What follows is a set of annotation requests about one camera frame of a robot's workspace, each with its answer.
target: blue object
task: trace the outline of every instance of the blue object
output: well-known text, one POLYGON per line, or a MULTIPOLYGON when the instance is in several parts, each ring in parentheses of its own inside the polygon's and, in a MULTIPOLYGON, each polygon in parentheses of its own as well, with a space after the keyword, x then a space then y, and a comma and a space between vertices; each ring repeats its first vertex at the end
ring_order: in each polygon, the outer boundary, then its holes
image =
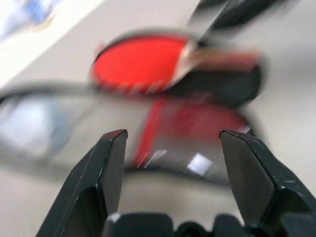
POLYGON ((52 7, 43 6, 42 0, 28 0, 23 4, 23 9, 36 24, 45 22, 53 11, 52 7))

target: paddle handle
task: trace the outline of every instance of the paddle handle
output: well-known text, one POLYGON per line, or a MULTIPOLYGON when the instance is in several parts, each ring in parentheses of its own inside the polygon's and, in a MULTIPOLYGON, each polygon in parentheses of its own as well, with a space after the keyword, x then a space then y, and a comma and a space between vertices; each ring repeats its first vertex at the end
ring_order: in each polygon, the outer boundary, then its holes
POLYGON ((250 72, 260 57, 256 50, 203 48, 193 50, 187 60, 199 70, 250 72))

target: black mechanical part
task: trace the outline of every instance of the black mechanical part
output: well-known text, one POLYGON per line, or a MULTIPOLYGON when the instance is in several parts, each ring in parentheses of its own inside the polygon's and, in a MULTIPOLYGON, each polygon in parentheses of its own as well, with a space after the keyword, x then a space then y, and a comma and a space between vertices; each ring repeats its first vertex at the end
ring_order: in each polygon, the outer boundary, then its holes
POLYGON ((100 138, 70 172, 37 237, 101 236, 118 210, 126 139, 126 130, 100 138))
POLYGON ((127 139, 127 132, 119 130, 105 134, 72 170, 37 236, 316 236, 316 199, 295 174, 258 138, 231 131, 222 131, 220 138, 245 226, 234 216, 220 214, 211 232, 194 222, 174 231, 164 214, 116 213, 127 139))
POLYGON ((232 191, 246 224, 258 220, 276 236, 291 236, 281 234, 289 230, 285 214, 314 216, 315 197, 260 139, 230 131, 220 137, 232 191))

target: white table surface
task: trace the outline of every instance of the white table surface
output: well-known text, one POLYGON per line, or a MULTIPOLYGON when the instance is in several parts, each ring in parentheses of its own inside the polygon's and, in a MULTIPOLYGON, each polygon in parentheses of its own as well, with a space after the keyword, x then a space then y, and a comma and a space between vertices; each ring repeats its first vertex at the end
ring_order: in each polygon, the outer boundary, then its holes
MULTIPOLYGON (((100 41, 108 42, 127 30, 144 26, 185 28, 197 2, 107 0, 40 58, 35 59, 35 56, 32 64, 20 68, 21 73, 12 70, 17 74, 13 80, 23 83, 30 79, 59 78, 87 82, 93 50, 100 41)), ((315 10, 313 0, 301 1, 285 17, 279 14, 262 19, 232 40, 241 45, 257 46, 269 58, 270 68, 263 92, 244 109, 257 118, 263 132, 262 139, 277 158, 291 168, 313 194, 316 194, 315 10)), ((72 148, 76 149, 64 151, 56 162, 75 164, 101 133, 117 128, 129 130, 128 146, 132 145, 150 105, 150 101, 104 100, 100 109, 74 134, 72 148), (90 140, 82 139, 88 132, 90 140)), ((59 177, 54 174, 53 178, 47 179, 45 172, 37 175, 39 171, 27 171, 26 168, 18 171, 0 168, 0 229, 3 236, 31 237, 36 234, 67 176, 67 173, 60 173, 59 177)), ((231 194, 225 190, 155 177, 125 181, 119 209, 122 212, 166 211, 176 223, 194 219, 208 227, 218 211, 238 214, 231 194), (226 204, 225 208, 219 208, 221 201, 226 204)))
POLYGON ((103 0, 65 0, 60 2, 51 24, 40 31, 27 27, 0 41, 0 87, 21 73, 49 50, 73 27, 96 9, 103 0))

